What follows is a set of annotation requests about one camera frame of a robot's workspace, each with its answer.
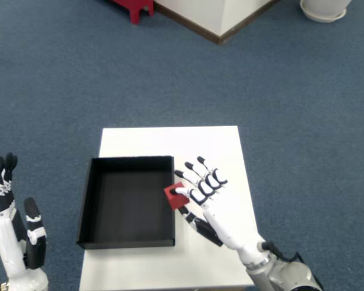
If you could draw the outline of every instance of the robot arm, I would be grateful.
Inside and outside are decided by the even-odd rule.
[[[25,201],[27,228],[16,209],[12,192],[12,171],[18,159],[0,156],[0,257],[8,276],[2,290],[47,290],[48,280],[40,269],[46,254],[46,231],[32,198]]]
[[[235,189],[218,168],[200,156],[197,161],[185,163],[189,171],[175,171],[190,186],[171,191],[201,206],[206,221],[197,218],[186,206],[179,209],[193,229],[218,246],[223,243],[236,250],[248,275],[261,291],[323,290],[298,253],[294,258],[285,258],[273,243],[259,235],[252,221],[247,225],[243,223],[245,210],[234,196]]]

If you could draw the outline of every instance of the black tray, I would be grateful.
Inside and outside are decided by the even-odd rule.
[[[92,159],[77,243],[84,249],[174,246],[174,212],[163,192],[173,183],[172,156]]]

